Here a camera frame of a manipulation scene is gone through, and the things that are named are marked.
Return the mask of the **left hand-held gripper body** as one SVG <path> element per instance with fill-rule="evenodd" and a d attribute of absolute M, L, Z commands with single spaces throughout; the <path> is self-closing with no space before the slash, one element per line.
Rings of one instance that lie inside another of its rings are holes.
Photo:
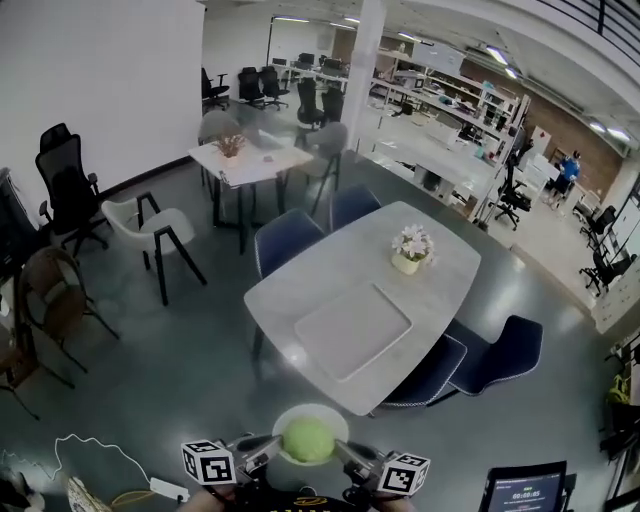
<path fill-rule="evenodd" d="M 264 436 L 244 435 L 231 442 L 202 439 L 181 444 L 184 471 L 207 490 L 252 481 L 249 462 L 265 443 Z"/>

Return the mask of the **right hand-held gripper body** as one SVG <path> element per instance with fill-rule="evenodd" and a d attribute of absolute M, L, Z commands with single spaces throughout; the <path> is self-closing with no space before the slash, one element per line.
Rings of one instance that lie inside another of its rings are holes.
<path fill-rule="evenodd" d="M 412 453 L 391 451 L 387 454 L 371 448 L 369 469 L 346 469 L 352 483 L 368 492 L 392 496 L 413 496 L 426 480 L 431 460 Z"/>

